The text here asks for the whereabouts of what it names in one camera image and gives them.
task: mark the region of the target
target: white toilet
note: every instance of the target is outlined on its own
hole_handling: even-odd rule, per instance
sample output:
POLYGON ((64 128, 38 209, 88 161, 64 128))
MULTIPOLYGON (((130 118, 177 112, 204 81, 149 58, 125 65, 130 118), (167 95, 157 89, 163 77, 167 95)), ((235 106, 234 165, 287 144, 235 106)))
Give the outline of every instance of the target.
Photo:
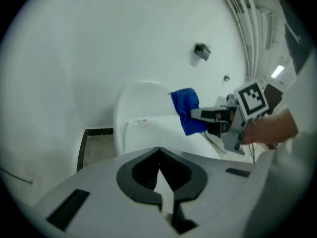
POLYGON ((219 159, 201 134, 185 135, 170 96, 173 91, 151 81, 138 81, 124 87, 113 116, 118 155, 158 146, 219 159))

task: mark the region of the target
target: white surface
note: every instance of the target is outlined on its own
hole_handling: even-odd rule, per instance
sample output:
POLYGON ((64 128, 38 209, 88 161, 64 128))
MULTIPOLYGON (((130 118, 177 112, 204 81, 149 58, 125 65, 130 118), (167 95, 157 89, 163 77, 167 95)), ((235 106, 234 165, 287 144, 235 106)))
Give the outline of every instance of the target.
POLYGON ((248 49, 247 49, 247 44, 249 44, 249 37, 248 35, 245 35, 244 32, 243 32, 243 28, 245 27, 246 25, 246 20, 245 20, 245 15, 242 13, 242 7, 240 7, 238 5, 238 1, 236 0, 227 0, 228 2, 228 5, 230 7, 230 9, 232 10, 233 12, 233 15, 237 21, 237 24, 238 24, 238 28, 239 28, 239 31, 240 31, 240 34, 241 34, 241 38, 242 38, 242 42, 243 42, 243 46, 244 46, 244 53, 245 53, 245 56, 246 56, 246 60, 247 60, 247 75, 250 75, 250 71, 251 71, 251 65, 250 65, 250 62, 251 62, 251 59, 249 57, 249 54, 248 54, 248 49))
POLYGON ((202 107, 245 82, 243 45, 224 0, 76 2, 72 86, 85 128, 112 126, 117 95, 135 80, 192 87, 202 107), (197 42, 210 46, 208 61, 193 53, 197 42))
POLYGON ((124 87, 114 106, 113 129, 117 154, 124 149, 127 123, 140 117, 176 115, 169 93, 174 90, 158 82, 136 81, 124 87))
POLYGON ((112 126, 128 82, 192 87, 204 107, 246 75, 224 0, 29 0, 0 67, 0 145, 42 178, 36 198, 74 173, 84 128, 112 126), (210 46, 207 62, 193 53, 197 42, 210 46))
POLYGON ((269 50, 261 46, 259 66, 256 77, 265 78, 283 92, 296 79, 294 65, 289 55, 285 40, 285 16, 279 0, 254 0, 258 8, 268 9, 273 13, 273 42, 269 50), (278 65, 285 67, 280 76, 274 80, 272 73, 278 65))
POLYGON ((254 34, 254 30, 252 28, 252 21, 251 21, 251 17, 250 17, 250 14, 249 14, 249 10, 247 8, 247 5, 246 5, 246 1, 245 0, 239 0, 240 1, 240 5, 242 8, 243 8, 243 11, 244 11, 244 16, 245 16, 245 23, 246 23, 246 28, 242 29, 244 31, 244 35, 248 35, 249 38, 249 48, 251 49, 250 50, 250 54, 249 54, 249 57, 251 58, 251 71, 250 71, 250 75, 248 76, 251 76, 253 78, 253 71, 255 70, 255 55, 256 55, 256 51, 255 51, 255 48, 256 48, 256 45, 255 45, 255 34, 254 34))
POLYGON ((255 50, 255 63, 254 63, 254 70, 252 78, 255 78, 258 70, 258 62, 259 62, 259 53, 260 53, 260 28, 259 28, 259 21, 257 14, 257 9, 254 4, 254 0, 248 0, 251 10, 249 9, 249 13, 252 15, 251 22, 253 28, 253 35, 254 35, 254 50, 255 50))
POLYGON ((284 93, 285 90, 286 90, 285 86, 282 86, 281 84, 278 84, 278 83, 276 83, 276 82, 274 82, 272 80, 267 80, 267 79, 258 78, 258 77, 256 78, 256 80, 257 80, 258 84, 260 85, 261 90, 263 88, 265 89, 267 87, 267 84, 270 84, 270 85, 274 86, 276 89, 278 89, 282 93, 284 93))
POLYGON ((130 121, 127 126, 126 153, 158 146, 219 159, 216 151, 200 133, 185 135, 179 116, 150 117, 141 120, 142 122, 130 121))
POLYGON ((168 185, 162 172, 158 171, 157 185, 154 188, 154 192, 161 194, 162 196, 162 211, 161 213, 173 214, 174 211, 174 191, 168 185))
POLYGON ((214 104, 215 107, 220 107, 220 106, 223 106, 223 105, 226 105, 227 104, 227 99, 226 97, 223 97, 223 96, 218 96, 217 100, 216 100, 216 103, 214 104))
POLYGON ((317 130, 317 52, 314 48, 297 76, 296 82, 282 96, 299 132, 317 130))
POLYGON ((83 133, 56 2, 30 0, 0 54, 0 166, 9 167, 9 160, 14 174, 33 179, 29 185, 6 177, 12 194, 29 205, 76 172, 83 133))
POLYGON ((224 148, 224 144, 221 138, 208 133, 208 131, 206 131, 206 138, 208 138, 211 141, 211 144, 215 144, 215 147, 217 147, 222 153, 227 152, 227 150, 224 148))

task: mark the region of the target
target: white pipe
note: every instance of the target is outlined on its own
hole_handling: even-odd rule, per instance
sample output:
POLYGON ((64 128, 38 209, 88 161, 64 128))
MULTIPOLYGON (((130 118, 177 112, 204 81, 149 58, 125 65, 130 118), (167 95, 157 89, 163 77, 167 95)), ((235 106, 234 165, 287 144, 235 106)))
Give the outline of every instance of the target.
POLYGON ((237 24, 238 24, 238 27, 239 27, 239 30, 240 30, 240 34, 241 34, 241 38, 242 38, 242 42, 243 42, 243 47, 244 47, 244 52, 246 54, 246 59, 247 59, 247 66, 248 66, 247 67, 247 75, 249 75, 251 68, 250 68, 249 56, 248 56, 248 52, 247 52, 247 44, 246 44, 244 33, 243 33, 243 30, 242 30, 242 27, 241 27, 240 20, 238 18, 238 15, 236 13, 235 8, 234 8, 234 7, 236 7, 235 6, 235 2, 234 2, 234 0, 227 0, 227 2, 228 2, 229 6, 230 6, 230 8, 231 8, 231 10, 233 12, 233 15, 234 15, 234 17, 235 17, 235 19, 237 21, 237 24))
POLYGON ((254 28, 255 28, 255 48, 256 48, 256 54, 255 54, 255 67, 253 70, 252 78, 255 78, 258 71, 258 62, 259 62, 259 52, 260 52, 260 31, 259 31, 259 19, 257 15, 257 9, 254 3, 254 0, 249 0, 250 7, 251 7, 251 13, 253 17, 254 22, 254 28))
POLYGON ((251 18, 250 18, 250 14, 249 14, 249 10, 247 8, 246 2, 244 0, 240 0, 240 3, 244 10, 244 15, 246 17, 246 21, 249 28, 249 37, 251 42, 251 56, 252 56, 252 59, 251 59, 251 75, 252 75, 252 71, 254 70, 254 65, 255 65, 255 50, 254 50, 255 41, 254 41, 254 35, 253 35, 253 28, 252 28, 251 18))

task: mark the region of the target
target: black strip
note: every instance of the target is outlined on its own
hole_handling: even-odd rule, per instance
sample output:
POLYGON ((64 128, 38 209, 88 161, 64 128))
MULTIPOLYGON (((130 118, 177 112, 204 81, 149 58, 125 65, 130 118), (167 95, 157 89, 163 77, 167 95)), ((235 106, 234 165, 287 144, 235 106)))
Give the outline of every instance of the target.
POLYGON ((240 133, 239 136, 238 136, 237 142, 234 145, 234 149, 235 150, 239 150, 241 142, 242 142, 242 134, 240 133))
POLYGON ((78 154, 78 161, 77 161, 77 172, 81 170, 84 166, 84 157, 85 157, 85 149, 87 144, 87 130, 85 130, 83 139, 81 140, 80 148, 79 148, 79 154, 78 154))
POLYGON ((216 112, 215 111, 206 111, 202 110, 202 114, 200 115, 201 118, 207 119, 216 119, 216 112))
POLYGON ((180 175, 185 175, 185 171, 190 172, 190 180, 181 187, 175 188, 174 204, 196 199, 207 184, 208 177, 206 171, 201 166, 198 166, 165 148, 161 148, 160 150, 162 152, 162 157, 159 169, 170 187, 171 185, 177 185, 175 179, 180 179, 180 175), (168 167, 176 167, 177 170, 171 170, 168 167))
POLYGON ((161 154, 159 169, 173 192, 190 182, 192 178, 190 167, 168 154, 161 154))
POLYGON ((172 215, 171 225, 179 234, 183 234, 195 227, 198 227, 197 223, 185 218, 185 215, 179 203, 174 204, 173 212, 174 213, 172 215))
POLYGON ((87 129, 86 132, 87 132, 88 136, 113 135, 112 128, 87 129))
POLYGON ((236 175, 236 176, 240 176, 240 177, 245 177, 248 178, 250 173, 249 171, 245 171, 245 170, 241 170, 241 169, 234 169, 234 168, 228 168, 226 170, 226 172, 236 175))
POLYGON ((65 201, 47 218, 47 221, 64 231, 83 205, 90 192, 76 189, 65 201))
POLYGON ((162 206, 162 197, 153 191, 159 172, 158 147, 123 164, 116 175, 119 188, 137 203, 162 206))
POLYGON ((209 134, 221 137, 221 123, 220 122, 206 122, 207 131, 209 134))
POLYGON ((6 13, 2 13, 1 15, 0 42, 2 42, 4 34, 26 1, 27 0, 0 0, 0 7, 6 8, 6 13))

